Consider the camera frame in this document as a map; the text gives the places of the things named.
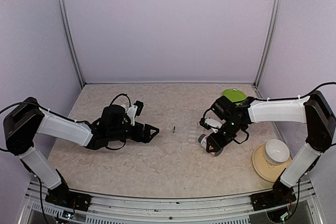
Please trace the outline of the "clear plastic pill organizer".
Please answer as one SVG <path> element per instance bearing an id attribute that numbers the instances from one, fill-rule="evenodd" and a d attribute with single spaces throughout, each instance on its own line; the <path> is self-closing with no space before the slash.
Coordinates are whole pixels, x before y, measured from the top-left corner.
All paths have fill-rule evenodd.
<path id="1" fill-rule="evenodd" d="M 176 119 L 173 123 L 172 140 L 180 143 L 199 144 L 198 139 L 204 133 L 198 121 Z"/>

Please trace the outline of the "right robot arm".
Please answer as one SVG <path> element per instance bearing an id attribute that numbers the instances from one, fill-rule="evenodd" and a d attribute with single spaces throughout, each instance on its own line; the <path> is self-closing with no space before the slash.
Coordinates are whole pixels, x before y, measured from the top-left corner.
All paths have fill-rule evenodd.
<path id="1" fill-rule="evenodd" d="M 335 114 L 320 91 L 295 98 L 247 97 L 237 102 L 223 95 L 209 110 L 218 120 L 205 116 L 200 119 L 200 125 L 211 133 L 199 137 L 198 141 L 206 152 L 215 156 L 236 140 L 238 132 L 246 132 L 252 124 L 272 122 L 276 125 L 293 123 L 306 126 L 307 137 L 303 146 L 277 178 L 275 189 L 268 194 L 273 205 L 287 199 L 288 188 L 292 188 L 314 167 L 321 154 L 334 145 Z"/>

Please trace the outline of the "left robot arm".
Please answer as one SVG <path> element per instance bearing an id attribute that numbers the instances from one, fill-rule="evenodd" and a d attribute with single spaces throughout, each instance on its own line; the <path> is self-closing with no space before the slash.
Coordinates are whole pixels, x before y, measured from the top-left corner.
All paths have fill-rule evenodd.
<path id="1" fill-rule="evenodd" d="M 75 143 L 89 150 L 109 149 L 110 142 L 127 140 L 149 143 L 158 135 L 159 128 L 135 120 L 143 103 L 118 105 L 110 103 L 94 122 L 77 121 L 61 116 L 43 106 L 33 97 L 10 105 L 12 112 L 4 117 L 3 129 L 7 151 L 19 157 L 29 171 L 35 174 L 60 204 L 73 201 L 60 172 L 34 146 L 37 134 L 48 135 Z"/>

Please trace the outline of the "orange grey-capped pill bottle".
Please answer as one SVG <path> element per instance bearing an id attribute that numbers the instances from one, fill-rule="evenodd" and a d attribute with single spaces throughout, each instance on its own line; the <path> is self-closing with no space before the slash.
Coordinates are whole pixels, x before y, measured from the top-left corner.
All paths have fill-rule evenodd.
<path id="1" fill-rule="evenodd" d="M 198 142 L 207 153 L 210 153 L 213 156 L 218 156 L 223 151 L 223 148 L 215 142 L 211 135 L 201 134 L 198 138 Z"/>

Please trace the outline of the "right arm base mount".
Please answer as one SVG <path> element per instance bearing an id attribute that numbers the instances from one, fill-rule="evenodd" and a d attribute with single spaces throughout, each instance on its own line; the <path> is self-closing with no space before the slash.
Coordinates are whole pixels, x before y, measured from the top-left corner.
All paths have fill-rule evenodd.
<path id="1" fill-rule="evenodd" d="M 264 210 L 288 204 L 290 201 L 296 201 L 293 187 L 287 187 L 277 180 L 272 189 L 262 193 L 254 193 L 250 196 L 254 211 Z"/>

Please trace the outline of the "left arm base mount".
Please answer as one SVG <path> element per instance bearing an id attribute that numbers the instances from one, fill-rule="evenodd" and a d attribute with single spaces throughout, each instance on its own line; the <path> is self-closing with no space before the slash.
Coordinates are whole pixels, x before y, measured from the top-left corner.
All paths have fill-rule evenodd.
<path id="1" fill-rule="evenodd" d="M 91 203 L 91 196 L 72 191 L 68 187 L 60 185 L 55 189 L 48 189 L 45 201 L 57 206 L 87 212 Z"/>

